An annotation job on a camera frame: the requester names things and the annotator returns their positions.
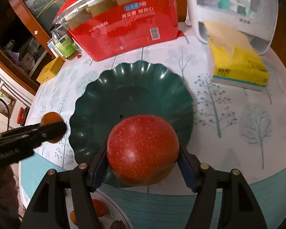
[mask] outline screw head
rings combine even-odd
[[[204,169],[204,170],[207,170],[208,168],[210,168],[210,166],[208,164],[206,164],[206,163],[202,163],[200,165],[200,167],[201,167],[201,169]]]
[[[47,173],[48,173],[49,176],[52,176],[52,175],[55,174],[55,170],[54,169],[50,169],[50,170],[48,170]]]
[[[80,169],[86,169],[88,167],[88,165],[86,163],[82,163],[79,165]]]
[[[238,169],[233,169],[232,174],[235,176],[238,176],[238,175],[240,175],[240,171]]]

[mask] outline fruit plate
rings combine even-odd
[[[73,202],[72,202],[72,195],[71,189],[66,190],[66,206],[67,206],[67,213],[69,218],[69,225],[70,229],[77,229],[78,227],[72,223],[70,220],[70,213],[74,210]],[[107,206],[107,214],[103,217],[100,217],[99,220],[104,225],[104,229],[109,229],[113,221],[119,220],[122,221],[125,225],[126,229],[133,229],[133,226],[127,217],[127,215],[123,212],[123,210],[104,192],[100,191],[99,189],[96,190],[94,193],[90,193],[92,199],[97,199],[102,201]]]
[[[69,142],[78,164],[96,156],[112,128],[134,115],[157,115],[168,121],[180,145],[190,139],[193,99],[179,75],[162,64],[145,61],[121,63],[88,84],[70,118]],[[103,183],[127,187],[108,168]]]

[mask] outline red object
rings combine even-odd
[[[164,180],[175,166],[179,141],[173,127],[154,115],[137,115],[117,124],[107,141],[107,158],[115,175],[133,186]]]
[[[76,1],[67,1],[57,18]],[[95,61],[183,36],[178,30],[176,0],[135,0],[67,32]]]
[[[27,112],[26,110],[21,107],[18,113],[17,124],[22,124],[26,119]]]
[[[92,203],[98,217],[103,217],[107,214],[107,206],[104,202],[97,199],[92,199]]]

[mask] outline green plastic bowl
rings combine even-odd
[[[88,84],[70,118],[69,142],[78,164],[96,156],[112,128],[134,115],[157,115],[175,129],[180,145],[190,139],[193,99],[182,79],[161,64],[121,63]],[[103,183],[127,187],[108,168]]]

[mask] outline barcode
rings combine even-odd
[[[157,27],[151,28],[149,31],[153,40],[160,39],[159,29]]]

